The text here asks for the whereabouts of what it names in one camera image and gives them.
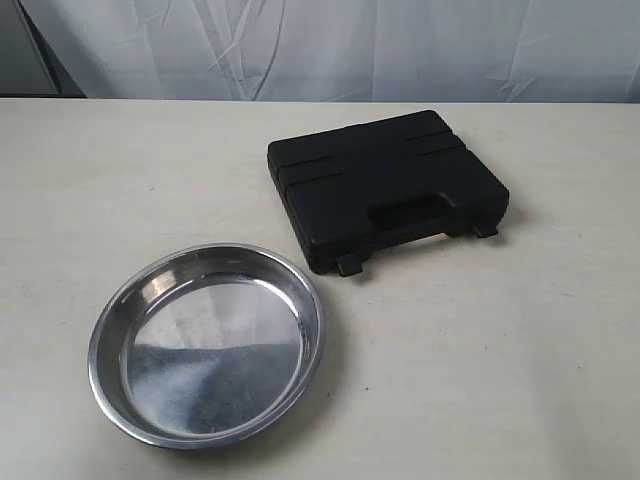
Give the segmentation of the black plastic tool case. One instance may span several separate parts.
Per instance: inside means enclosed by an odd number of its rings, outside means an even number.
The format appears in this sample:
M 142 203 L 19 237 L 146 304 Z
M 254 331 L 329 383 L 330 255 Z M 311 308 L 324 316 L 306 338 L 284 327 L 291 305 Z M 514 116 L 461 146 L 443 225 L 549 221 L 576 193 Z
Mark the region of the black plastic tool case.
M 316 274 L 358 274 L 376 251 L 496 234 L 506 186 L 433 110 L 273 141 L 267 162 Z

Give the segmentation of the round stainless steel tray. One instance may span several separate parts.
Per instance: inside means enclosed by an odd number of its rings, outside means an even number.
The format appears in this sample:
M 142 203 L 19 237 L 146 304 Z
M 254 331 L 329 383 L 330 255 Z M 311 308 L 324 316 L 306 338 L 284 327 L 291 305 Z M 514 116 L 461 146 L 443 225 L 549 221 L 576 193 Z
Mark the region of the round stainless steel tray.
M 310 279 L 261 247 L 213 243 L 144 267 L 93 329 L 87 372 L 102 413 L 154 447 L 204 450 L 266 429 L 308 389 L 326 316 Z

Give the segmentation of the white backdrop curtain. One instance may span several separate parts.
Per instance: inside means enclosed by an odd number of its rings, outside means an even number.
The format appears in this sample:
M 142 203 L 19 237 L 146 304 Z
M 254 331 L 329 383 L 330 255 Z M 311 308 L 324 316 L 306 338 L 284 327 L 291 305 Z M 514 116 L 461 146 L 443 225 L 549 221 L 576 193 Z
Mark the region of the white backdrop curtain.
M 94 98 L 626 102 L 635 1 L 28 1 Z

